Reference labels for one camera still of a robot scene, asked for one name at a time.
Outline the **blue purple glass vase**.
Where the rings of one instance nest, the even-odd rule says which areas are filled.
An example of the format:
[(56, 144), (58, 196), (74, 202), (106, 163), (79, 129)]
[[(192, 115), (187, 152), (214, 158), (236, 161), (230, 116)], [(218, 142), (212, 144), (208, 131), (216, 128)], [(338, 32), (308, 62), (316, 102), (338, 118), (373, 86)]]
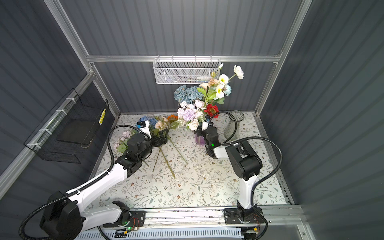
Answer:
[(195, 142), (199, 146), (206, 144), (206, 133), (195, 133)]

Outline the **red sunflower stem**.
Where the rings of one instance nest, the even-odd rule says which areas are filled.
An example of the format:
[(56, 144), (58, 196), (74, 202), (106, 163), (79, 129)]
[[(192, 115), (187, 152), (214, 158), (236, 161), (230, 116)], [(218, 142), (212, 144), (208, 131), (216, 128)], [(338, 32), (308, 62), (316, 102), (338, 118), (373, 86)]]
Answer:
[(216, 105), (208, 104), (204, 112), (207, 116), (211, 118), (219, 112), (219, 109)]

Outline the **lilac white mixed bouquet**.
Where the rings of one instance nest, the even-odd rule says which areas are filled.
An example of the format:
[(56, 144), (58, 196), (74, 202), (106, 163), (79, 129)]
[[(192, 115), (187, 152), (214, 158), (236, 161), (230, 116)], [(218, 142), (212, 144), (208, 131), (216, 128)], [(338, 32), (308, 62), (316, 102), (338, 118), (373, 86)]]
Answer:
[(195, 100), (192, 104), (181, 102), (177, 111), (179, 124), (191, 131), (196, 131), (199, 126), (208, 121), (206, 109), (205, 102), (201, 100)]

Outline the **clear ribbed glass vase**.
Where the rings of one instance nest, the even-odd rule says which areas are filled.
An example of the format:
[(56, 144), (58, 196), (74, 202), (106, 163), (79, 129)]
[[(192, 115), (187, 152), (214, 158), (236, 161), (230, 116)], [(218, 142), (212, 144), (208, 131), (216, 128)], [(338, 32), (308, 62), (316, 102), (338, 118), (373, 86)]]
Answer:
[(244, 115), (243, 112), (238, 111), (238, 110), (230, 111), (230, 114), (234, 118), (229, 116), (229, 123), (228, 123), (227, 127), (224, 130), (224, 137), (226, 139), (231, 137), (230, 140), (234, 141), (234, 140), (237, 139), (237, 137), (239, 135), (239, 125), (240, 125), (240, 122), (244, 120), (245, 115)]

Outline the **light blue flower stem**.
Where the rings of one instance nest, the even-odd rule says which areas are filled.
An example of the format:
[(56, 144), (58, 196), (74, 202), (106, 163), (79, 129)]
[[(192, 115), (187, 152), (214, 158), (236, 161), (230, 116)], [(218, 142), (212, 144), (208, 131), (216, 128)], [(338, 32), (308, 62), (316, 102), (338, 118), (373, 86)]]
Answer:
[(222, 89), (222, 92), (225, 94), (226, 97), (228, 97), (232, 93), (232, 88), (230, 85), (225, 85)]

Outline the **peach pink rose stem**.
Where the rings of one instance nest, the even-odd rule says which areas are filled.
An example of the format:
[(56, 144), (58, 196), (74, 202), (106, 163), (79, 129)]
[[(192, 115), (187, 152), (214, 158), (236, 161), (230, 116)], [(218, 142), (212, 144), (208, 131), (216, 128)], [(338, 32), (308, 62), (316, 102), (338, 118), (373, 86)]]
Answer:
[(208, 90), (208, 88), (214, 87), (219, 83), (219, 80), (216, 79), (216, 72), (211, 72), (209, 76), (200, 76), (198, 77), (198, 80), (202, 82), (200, 84), (200, 87)]

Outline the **white small flower stem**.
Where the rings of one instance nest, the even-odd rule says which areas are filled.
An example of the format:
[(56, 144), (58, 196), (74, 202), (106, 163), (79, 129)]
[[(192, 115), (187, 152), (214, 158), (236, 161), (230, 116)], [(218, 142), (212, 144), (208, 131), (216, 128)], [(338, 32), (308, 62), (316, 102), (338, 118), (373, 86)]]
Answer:
[(222, 92), (223, 87), (227, 84), (229, 85), (230, 81), (234, 77), (237, 77), (240, 80), (244, 78), (244, 72), (241, 66), (234, 65), (233, 71), (234, 75), (231, 77), (228, 77), (225, 74), (221, 74), (218, 78), (219, 83), (214, 87), (208, 88), (208, 101), (218, 101), (223, 99), (224, 97), (226, 97), (225, 94)]

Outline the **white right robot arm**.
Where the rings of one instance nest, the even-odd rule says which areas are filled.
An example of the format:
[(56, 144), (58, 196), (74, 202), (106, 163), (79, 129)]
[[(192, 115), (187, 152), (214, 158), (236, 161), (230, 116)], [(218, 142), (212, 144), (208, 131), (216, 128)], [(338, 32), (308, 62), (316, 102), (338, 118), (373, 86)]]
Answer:
[(213, 159), (229, 159), (233, 171), (240, 180), (240, 195), (237, 200), (237, 216), (242, 222), (250, 220), (255, 214), (251, 203), (253, 197), (253, 185), (258, 180), (258, 175), (263, 167), (262, 160), (257, 155), (250, 143), (240, 139), (229, 145), (223, 145), (219, 141), (217, 128), (210, 126), (205, 130), (198, 127), (198, 137), (202, 137), (208, 155)]

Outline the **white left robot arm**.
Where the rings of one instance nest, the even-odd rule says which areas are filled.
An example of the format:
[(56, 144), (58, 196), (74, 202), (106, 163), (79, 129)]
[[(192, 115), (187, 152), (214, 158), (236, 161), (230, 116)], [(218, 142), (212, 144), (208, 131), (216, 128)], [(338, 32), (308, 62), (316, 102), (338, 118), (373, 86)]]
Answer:
[(73, 240), (80, 233), (92, 228), (113, 225), (133, 230), (143, 223), (141, 217), (134, 217), (130, 208), (121, 201), (87, 210), (86, 208), (104, 192), (132, 176), (143, 161), (168, 141), (168, 131), (162, 130), (150, 139), (137, 133), (128, 141), (125, 153), (113, 159), (109, 169), (75, 188), (71, 193), (56, 192), (51, 195), (44, 209), (40, 228), (52, 240)]

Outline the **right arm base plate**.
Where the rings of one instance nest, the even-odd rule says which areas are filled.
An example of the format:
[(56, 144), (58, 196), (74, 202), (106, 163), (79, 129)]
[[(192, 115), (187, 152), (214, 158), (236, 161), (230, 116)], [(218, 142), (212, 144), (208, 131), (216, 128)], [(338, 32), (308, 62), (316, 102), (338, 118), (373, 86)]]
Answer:
[(254, 224), (259, 226), (266, 222), (263, 210), (259, 207), (247, 209), (245, 211), (241, 209), (226, 208), (223, 209), (222, 213), (227, 225)]

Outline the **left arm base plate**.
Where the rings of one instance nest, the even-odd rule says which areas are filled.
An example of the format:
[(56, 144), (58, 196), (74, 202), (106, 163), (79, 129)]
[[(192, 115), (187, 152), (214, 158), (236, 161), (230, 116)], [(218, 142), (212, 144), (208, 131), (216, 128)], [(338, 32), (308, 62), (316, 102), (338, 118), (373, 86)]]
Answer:
[(146, 211), (127, 211), (122, 212), (116, 222), (104, 224), (104, 228), (139, 228), (144, 225), (146, 219)]

